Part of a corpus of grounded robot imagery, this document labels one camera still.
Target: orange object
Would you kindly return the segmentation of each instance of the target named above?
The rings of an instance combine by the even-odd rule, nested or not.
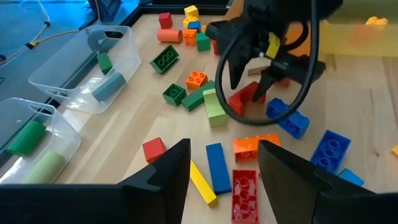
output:
[[[178,29],[159,29],[156,36],[160,42],[181,43],[182,41],[182,31]]]
[[[188,89],[197,90],[207,82],[207,75],[203,72],[193,71],[185,82]]]
[[[280,146],[279,137],[276,134],[248,137],[245,139],[235,139],[232,142],[232,148],[235,154],[235,162],[255,159],[257,157],[260,140],[268,140]]]
[[[197,44],[195,35],[197,33],[196,29],[185,29],[182,32],[182,38],[184,39],[185,45],[195,46]]]

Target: clear plastic bin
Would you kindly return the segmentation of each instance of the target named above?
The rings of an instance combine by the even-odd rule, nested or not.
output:
[[[19,98],[10,98],[0,102],[0,131],[9,139],[0,142],[1,157],[7,157],[0,168],[0,184],[22,184],[30,172],[36,168],[40,160],[49,152],[61,155],[63,161],[57,166],[49,179],[52,183],[73,157],[81,144],[80,135],[66,119],[50,105],[36,103]],[[20,131],[29,121],[42,123],[46,129],[44,137],[34,151],[26,157],[13,156],[5,151]]]
[[[103,52],[108,54],[113,66],[107,75],[101,71],[96,58]],[[128,82],[140,63],[130,27],[90,26],[37,69],[29,82],[67,108],[101,113],[109,108],[124,85],[105,100],[97,101],[92,93],[120,73]]]

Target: blue block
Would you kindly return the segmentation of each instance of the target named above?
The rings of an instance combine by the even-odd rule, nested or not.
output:
[[[336,174],[351,140],[326,130],[310,162],[323,170]]]
[[[211,183],[214,193],[219,195],[231,192],[228,170],[226,168],[223,148],[221,143],[206,146],[207,160],[209,162]]]
[[[363,179],[361,179],[360,177],[355,175],[353,172],[351,172],[347,168],[344,168],[343,171],[341,171],[341,173],[338,175],[338,177],[340,177],[341,179],[345,179],[348,182],[351,182],[351,183],[356,184],[358,186],[362,186],[363,183],[364,183]]]
[[[281,99],[274,98],[267,105],[266,115],[270,119],[276,119],[281,113],[287,111],[289,106]],[[293,138],[300,139],[310,125],[310,120],[296,111],[288,118],[278,122],[278,125],[288,132]]]

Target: plastic storage container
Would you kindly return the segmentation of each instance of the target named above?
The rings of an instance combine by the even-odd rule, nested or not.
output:
[[[106,75],[97,60],[97,55],[104,52],[113,66]],[[67,108],[101,113],[109,108],[140,63],[130,27],[91,26],[48,59],[29,82]],[[93,95],[97,89],[100,93],[96,96],[100,97]]]
[[[52,183],[81,144],[80,135],[50,105],[10,98],[0,102],[0,120],[0,133],[5,136],[0,139],[0,184]],[[34,151],[26,157],[6,152],[18,132],[31,121],[45,126]]]

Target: blue lego brick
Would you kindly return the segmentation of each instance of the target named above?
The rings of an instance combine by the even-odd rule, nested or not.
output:
[[[310,162],[323,170],[336,174],[351,140],[326,130]]]
[[[267,105],[266,115],[270,119],[276,119],[281,113],[287,111],[289,106],[281,99],[274,98]],[[288,132],[293,138],[300,139],[310,125],[310,120],[296,111],[288,118],[278,122],[278,125]]]
[[[357,175],[355,175],[353,172],[351,172],[349,169],[344,168],[343,171],[340,172],[338,175],[341,179],[345,179],[348,182],[351,182],[353,184],[356,184],[358,186],[362,186],[364,181]]]

